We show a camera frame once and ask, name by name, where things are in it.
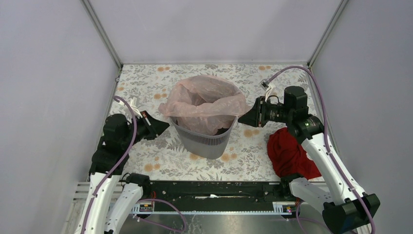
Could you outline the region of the pink plastic trash bag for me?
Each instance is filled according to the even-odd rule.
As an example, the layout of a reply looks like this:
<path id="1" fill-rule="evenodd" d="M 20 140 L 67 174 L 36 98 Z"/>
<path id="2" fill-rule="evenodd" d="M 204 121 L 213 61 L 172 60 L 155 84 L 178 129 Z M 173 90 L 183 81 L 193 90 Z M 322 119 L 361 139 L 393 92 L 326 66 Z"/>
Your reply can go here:
<path id="1" fill-rule="evenodd" d="M 245 95 L 227 79 L 198 75 L 178 81 L 158 110 L 184 129 L 213 136 L 249 111 Z"/>

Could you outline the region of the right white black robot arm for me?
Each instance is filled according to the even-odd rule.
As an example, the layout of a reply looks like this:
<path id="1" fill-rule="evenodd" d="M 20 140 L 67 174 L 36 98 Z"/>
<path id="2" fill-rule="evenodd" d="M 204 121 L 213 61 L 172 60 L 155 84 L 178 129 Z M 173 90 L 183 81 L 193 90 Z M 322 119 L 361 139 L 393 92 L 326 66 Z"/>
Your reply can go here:
<path id="1" fill-rule="evenodd" d="M 314 161 L 329 191 L 313 185 L 302 175 L 282 179 L 281 198 L 294 198 L 308 203 L 322 214 L 330 232 L 343 234 L 359 227 L 373 226 L 380 201 L 376 194 L 368 194 L 350 175 L 331 145 L 324 125 L 309 114 L 307 94 L 303 88 L 289 86 L 284 90 L 283 103 L 271 103 L 269 98 L 256 98 L 253 107 L 238 119 L 239 123 L 264 127 L 267 122 L 280 122 Z"/>

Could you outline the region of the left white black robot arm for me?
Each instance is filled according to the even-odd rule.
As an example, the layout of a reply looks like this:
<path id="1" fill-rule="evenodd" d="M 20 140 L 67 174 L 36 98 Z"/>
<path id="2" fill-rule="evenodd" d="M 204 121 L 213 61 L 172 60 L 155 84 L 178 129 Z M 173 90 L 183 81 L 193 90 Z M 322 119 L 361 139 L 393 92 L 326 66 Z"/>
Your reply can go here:
<path id="1" fill-rule="evenodd" d="M 92 156 L 90 185 L 76 234 L 116 234 L 126 220 L 133 202 L 146 200 L 151 194 L 149 177 L 132 173 L 127 190 L 110 210 L 112 195 L 121 180 L 132 146 L 141 140 L 154 140 L 169 124 L 151 117 L 147 111 L 128 120 L 123 114 L 106 118 L 103 136 Z"/>

